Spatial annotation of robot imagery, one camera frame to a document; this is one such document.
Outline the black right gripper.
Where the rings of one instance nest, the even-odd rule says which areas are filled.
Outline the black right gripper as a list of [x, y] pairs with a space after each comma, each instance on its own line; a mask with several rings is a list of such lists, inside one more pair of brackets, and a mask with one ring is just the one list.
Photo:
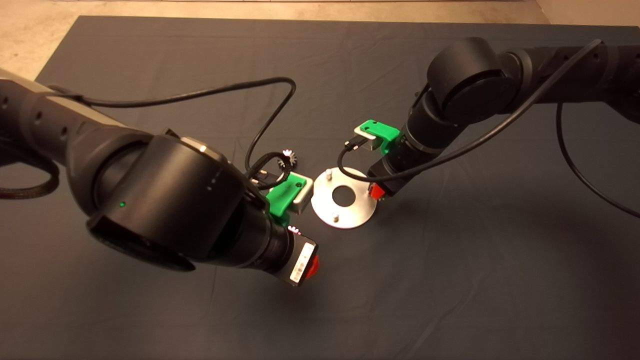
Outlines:
[[[388, 163], [385, 157], [381, 157], [372, 164], [368, 171], [369, 178], [381, 178], [396, 175], [396, 171]], [[370, 184], [368, 194], [375, 201], [382, 200], [385, 196], [391, 198], [400, 192], [407, 185], [406, 178], [396, 178], [387, 181], [375, 181]]]

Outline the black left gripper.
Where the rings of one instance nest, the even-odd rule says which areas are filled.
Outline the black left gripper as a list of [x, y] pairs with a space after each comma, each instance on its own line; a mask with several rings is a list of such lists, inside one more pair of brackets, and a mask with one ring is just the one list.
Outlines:
[[272, 273], [292, 287], [301, 287], [315, 276], [320, 266], [319, 245], [299, 232], [287, 231], [289, 241], [284, 262]]

